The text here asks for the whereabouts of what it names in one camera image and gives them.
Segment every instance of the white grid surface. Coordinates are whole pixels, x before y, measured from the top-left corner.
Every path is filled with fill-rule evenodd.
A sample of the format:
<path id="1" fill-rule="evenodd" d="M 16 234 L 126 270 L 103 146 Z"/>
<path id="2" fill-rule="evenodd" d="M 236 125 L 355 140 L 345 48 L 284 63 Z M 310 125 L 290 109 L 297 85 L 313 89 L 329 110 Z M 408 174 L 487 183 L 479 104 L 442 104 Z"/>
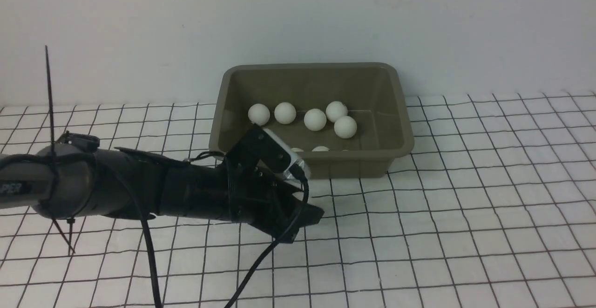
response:
<path id="1" fill-rule="evenodd" d="M 411 155 L 379 179 L 311 181 L 319 225 L 277 247 L 237 307 L 596 306 L 596 96 L 410 97 Z M 214 104 L 56 107 L 57 134 L 192 157 Z M 0 152 L 48 145 L 47 108 L 2 108 Z M 203 165 L 214 165 L 207 159 Z M 68 248 L 28 208 L 0 212 L 6 308 L 151 306 L 140 225 L 77 219 Z M 167 307 L 221 307 L 270 237 L 248 225 L 158 217 Z"/>

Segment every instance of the black wire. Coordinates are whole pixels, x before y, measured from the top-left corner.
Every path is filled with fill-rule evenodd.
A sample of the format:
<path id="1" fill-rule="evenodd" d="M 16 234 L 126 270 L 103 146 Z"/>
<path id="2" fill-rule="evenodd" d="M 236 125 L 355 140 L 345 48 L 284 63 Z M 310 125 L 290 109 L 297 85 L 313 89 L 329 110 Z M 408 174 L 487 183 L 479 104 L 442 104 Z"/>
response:
<path id="1" fill-rule="evenodd" d="M 285 228 L 285 230 L 281 233 L 281 235 L 279 235 L 279 237 L 277 237 L 276 240 L 274 240 L 269 246 L 267 246 L 267 248 L 264 249 L 264 251 L 257 258 L 255 263 L 253 263 L 253 265 L 251 266 L 251 269 L 249 269 L 247 274 L 244 276 L 244 280 L 242 280 L 242 282 L 240 283 L 240 286 L 238 286 L 238 288 L 236 289 L 236 292 L 234 293 L 234 295 L 232 295 L 232 297 L 230 298 L 230 301 L 228 301 L 228 303 L 225 305 L 224 308 L 231 308 L 234 305 L 234 303 L 238 300 L 238 297 L 240 297 L 240 294 L 244 290 L 244 287 L 246 287 L 247 283 L 249 283 L 249 280 L 251 280 L 251 277 L 257 270 L 257 267 L 259 267 L 259 264 L 267 257 L 267 255 L 269 255 L 269 253 L 271 253 L 271 251 L 273 251 L 273 249 L 277 245 L 279 245 L 281 240 L 283 240 L 290 233 L 290 230 L 292 230 L 294 228 L 294 225 L 298 221 L 300 214 L 302 214 L 302 210 L 305 208 L 305 206 L 308 202 L 309 188 L 308 188 L 308 181 L 306 180 L 306 177 L 304 176 L 304 172 L 300 168 L 298 168 L 298 170 L 292 171 L 292 175 L 294 177 L 298 178 L 298 180 L 300 180 L 300 182 L 302 183 L 303 190 L 304 190 L 304 196 L 302 197 L 302 202 L 300 203 L 300 207 L 298 208 L 296 215 L 294 215 L 294 218 L 292 219 L 292 221 L 290 221 L 289 225 Z"/>
<path id="2" fill-rule="evenodd" d="M 197 155 L 195 158 L 187 159 L 188 162 L 199 161 L 207 159 L 208 157 L 225 157 L 225 154 L 221 151 L 204 151 Z"/>
<path id="3" fill-rule="evenodd" d="M 157 278 L 157 263 L 155 260 L 155 249 L 153 248 L 153 240 L 151 239 L 151 230 L 149 229 L 149 223 L 147 222 L 147 214 L 149 214 L 143 203 L 137 197 L 137 194 L 132 190 L 130 185 L 125 181 L 125 179 L 113 168 L 110 166 L 103 164 L 107 170 L 116 178 L 116 180 L 121 183 L 121 185 L 126 189 L 126 192 L 132 199 L 132 202 L 135 204 L 135 209 L 139 215 L 143 237 L 145 238 L 145 245 L 147 246 L 147 259 L 149 259 L 149 275 L 151 277 L 151 289 L 153 290 L 153 302 L 156 308 L 163 308 L 161 292 L 159 289 L 159 282 Z"/>

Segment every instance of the plastic tub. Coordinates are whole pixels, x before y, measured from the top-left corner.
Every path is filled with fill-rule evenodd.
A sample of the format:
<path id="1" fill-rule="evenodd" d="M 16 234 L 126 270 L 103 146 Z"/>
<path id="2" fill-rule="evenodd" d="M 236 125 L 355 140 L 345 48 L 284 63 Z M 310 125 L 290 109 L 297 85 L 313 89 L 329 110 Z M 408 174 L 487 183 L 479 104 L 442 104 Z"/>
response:
<path id="1" fill-rule="evenodd" d="M 394 68 L 383 63 L 261 64 L 237 66 L 222 80 L 210 150 L 229 151 L 251 127 L 247 117 L 256 103 L 266 105 L 271 118 L 264 126 L 290 147 L 303 149 L 311 178 L 381 177 L 393 160 L 413 148 L 412 128 L 404 93 Z M 358 123 L 356 135 L 341 139 L 327 121 L 319 132 L 303 122 L 309 109 L 325 111 L 339 100 Z M 289 125 L 275 121 L 273 111 L 281 102 L 294 104 L 298 114 Z M 316 146 L 330 151 L 311 151 Z"/>

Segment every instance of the white ball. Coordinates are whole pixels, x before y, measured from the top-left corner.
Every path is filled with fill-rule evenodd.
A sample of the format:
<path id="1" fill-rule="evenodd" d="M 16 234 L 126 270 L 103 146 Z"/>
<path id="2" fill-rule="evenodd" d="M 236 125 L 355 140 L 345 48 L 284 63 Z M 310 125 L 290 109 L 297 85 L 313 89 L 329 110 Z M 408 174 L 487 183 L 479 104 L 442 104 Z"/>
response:
<path id="1" fill-rule="evenodd" d="M 259 125 L 260 127 L 267 124 L 270 116 L 271 113 L 269 112 L 269 109 L 260 103 L 251 106 L 249 109 L 249 119 L 252 123 Z"/>
<path id="2" fill-rule="evenodd" d="M 288 102 L 283 102 L 277 104 L 273 115 L 275 116 L 275 120 L 277 120 L 280 124 L 286 125 L 292 123 L 294 118 L 296 118 L 296 108 L 294 108 L 294 106 Z"/>
<path id="3" fill-rule="evenodd" d="M 327 106 L 325 114 L 331 123 L 335 123 L 337 119 L 347 116 L 347 107 L 342 102 L 334 101 Z"/>
<path id="4" fill-rule="evenodd" d="M 335 125 L 333 126 L 337 136 L 344 139 L 352 138 L 356 134 L 357 128 L 358 126 L 356 125 L 356 121 L 349 116 L 344 116 L 340 119 L 337 119 Z"/>
<path id="5" fill-rule="evenodd" d="M 327 117 L 325 113 L 323 113 L 319 109 L 308 110 L 306 115 L 304 115 L 304 125 L 306 125 L 306 128 L 311 131 L 321 130 L 325 127 L 326 123 Z"/>

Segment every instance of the arm tube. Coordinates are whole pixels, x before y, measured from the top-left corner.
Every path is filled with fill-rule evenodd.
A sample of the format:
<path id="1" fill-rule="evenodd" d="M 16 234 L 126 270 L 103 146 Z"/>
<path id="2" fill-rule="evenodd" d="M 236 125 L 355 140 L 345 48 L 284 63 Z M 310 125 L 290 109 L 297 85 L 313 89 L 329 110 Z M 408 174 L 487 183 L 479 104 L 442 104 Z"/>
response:
<path id="1" fill-rule="evenodd" d="M 50 196 L 49 167 L 0 154 L 0 208 L 34 206 Z"/>

